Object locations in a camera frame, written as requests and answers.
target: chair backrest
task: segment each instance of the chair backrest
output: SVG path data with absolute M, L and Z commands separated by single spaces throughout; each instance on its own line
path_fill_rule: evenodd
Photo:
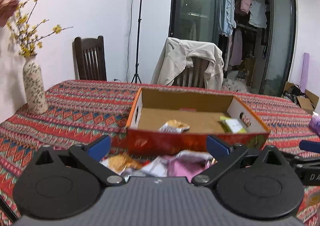
M 204 71 L 209 61 L 192 57 L 193 68 L 185 68 L 173 81 L 173 86 L 204 88 Z
M 107 80 L 104 60 L 103 37 L 97 39 L 80 37 L 74 41 L 80 79 Z

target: white ceramic vase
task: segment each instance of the white ceramic vase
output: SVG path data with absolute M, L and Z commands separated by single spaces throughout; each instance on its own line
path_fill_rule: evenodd
M 23 66 L 23 83 L 29 111 L 32 114 L 46 112 L 48 105 L 45 99 L 41 68 L 35 56 L 26 58 L 26 63 Z

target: red striped tablecloth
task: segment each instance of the red striped tablecloth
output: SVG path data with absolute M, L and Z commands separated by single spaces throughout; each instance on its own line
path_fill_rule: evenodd
M 17 211 L 12 189 L 41 145 L 66 149 L 77 142 L 89 143 L 103 134 L 109 134 L 113 138 L 112 152 L 119 151 L 126 136 L 124 126 L 140 86 L 168 91 L 228 94 L 196 88 L 79 80 L 68 80 L 53 86 L 46 92 L 49 104 L 46 113 L 29 114 L 25 105 L 0 125 L 0 194 L 9 206 Z M 309 114 L 282 98 L 236 95 L 271 128 L 267 144 L 304 157 L 315 155 L 298 147 L 302 139 L 319 141 L 319 137 L 308 128 Z M 305 198 L 317 189 L 305 187 Z M 314 226 L 316 209 L 315 206 L 305 207 L 303 202 L 297 217 L 306 225 Z M 8 219 L 2 213 L 0 216 L 0 225 L 8 225 Z

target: gray ribbed plate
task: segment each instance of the gray ribbed plate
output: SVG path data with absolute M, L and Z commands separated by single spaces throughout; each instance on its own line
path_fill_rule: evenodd
M 259 222 L 226 210 L 204 187 L 185 178 L 132 177 L 109 187 L 90 209 L 69 219 L 39 221 L 21 217 L 14 226 L 303 226 L 294 217 Z

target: pink flower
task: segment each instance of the pink flower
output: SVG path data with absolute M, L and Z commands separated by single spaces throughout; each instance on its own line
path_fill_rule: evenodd
M 19 0 L 0 0 L 0 27 L 14 14 L 18 4 Z

